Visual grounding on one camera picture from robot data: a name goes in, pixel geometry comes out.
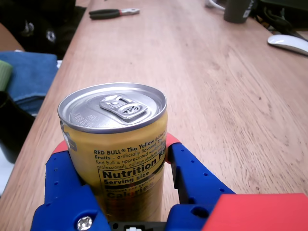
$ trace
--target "white mouse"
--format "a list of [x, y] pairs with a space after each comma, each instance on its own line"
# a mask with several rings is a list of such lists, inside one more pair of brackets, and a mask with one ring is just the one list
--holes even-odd
[[308, 42], [290, 35], [272, 35], [268, 38], [272, 46], [308, 55]]

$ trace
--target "red pliers handle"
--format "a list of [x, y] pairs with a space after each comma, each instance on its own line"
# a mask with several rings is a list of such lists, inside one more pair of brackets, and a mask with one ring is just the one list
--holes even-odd
[[140, 10], [136, 8], [127, 8], [127, 9], [103, 9], [103, 10], [96, 10], [90, 11], [90, 18], [91, 19], [109, 19], [109, 18], [117, 18], [122, 15], [132, 15], [139, 13]]

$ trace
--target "pull tab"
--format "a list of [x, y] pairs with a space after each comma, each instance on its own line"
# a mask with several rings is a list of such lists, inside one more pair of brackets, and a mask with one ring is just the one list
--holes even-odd
[[100, 101], [100, 107], [122, 119], [132, 119], [147, 110], [146, 105], [124, 98], [121, 95], [108, 95]]

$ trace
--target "can rim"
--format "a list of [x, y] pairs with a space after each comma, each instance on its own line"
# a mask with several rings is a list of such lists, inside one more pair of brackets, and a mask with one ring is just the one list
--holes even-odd
[[[70, 98], [74, 97], [74, 95], [77, 95], [82, 91], [86, 91], [86, 90], [89, 90], [89, 89], [97, 90], [97, 89], [103, 88], [102, 86], [106, 86], [106, 85], [109, 85], [110, 87], [124, 87], [125, 85], [128, 85], [128, 84], [131, 85], [131, 86], [134, 86], [134, 87], [143, 87], [143, 89], [145, 89], [145, 90], [149, 89], [149, 90], [152, 90], [152, 92], [155, 91], [157, 94], [160, 95], [160, 97], [162, 96], [163, 107], [162, 107], [161, 111], [159, 113], [157, 113], [156, 115], [154, 115], [153, 117], [147, 119], [147, 120], [138, 122], [136, 124], [127, 125], [127, 126], [124, 126], [124, 127], [118, 127], [118, 128], [89, 128], [89, 127], [83, 127], [83, 126], [80, 126], [80, 125], [76, 125], [76, 124], [70, 122], [69, 120], [66, 120], [64, 118], [63, 112], [61, 112], [61, 109], [63, 110], [66, 107], [66, 105], [68, 105], [68, 103], [72, 101]], [[164, 112], [166, 111], [166, 108], [167, 108], [167, 99], [166, 99], [166, 96], [164, 95], [164, 93], [161, 92], [160, 90], [158, 90], [154, 87], [145, 85], [145, 84], [140, 84], [140, 83], [115, 82], [115, 83], [104, 83], [104, 84], [93, 85], [93, 86], [90, 86], [90, 87], [86, 87], [86, 88], [82, 88], [80, 90], [74, 91], [73, 93], [66, 96], [60, 102], [57, 112], [58, 112], [58, 116], [59, 116], [60, 120], [64, 124], [66, 124], [68, 127], [73, 128], [77, 131], [82, 131], [82, 132], [86, 132], [86, 133], [95, 133], [95, 134], [111, 134], [111, 133], [122, 133], [122, 132], [132, 131], [132, 130], [136, 130], [136, 129], [145, 127], [149, 124], [152, 124], [153, 122], [157, 121], [164, 114]]]

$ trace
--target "yellow can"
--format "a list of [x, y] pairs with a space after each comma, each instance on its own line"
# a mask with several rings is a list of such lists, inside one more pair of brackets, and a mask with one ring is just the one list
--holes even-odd
[[135, 83], [82, 89], [58, 107], [74, 167], [110, 221], [160, 220], [166, 108], [162, 92]]

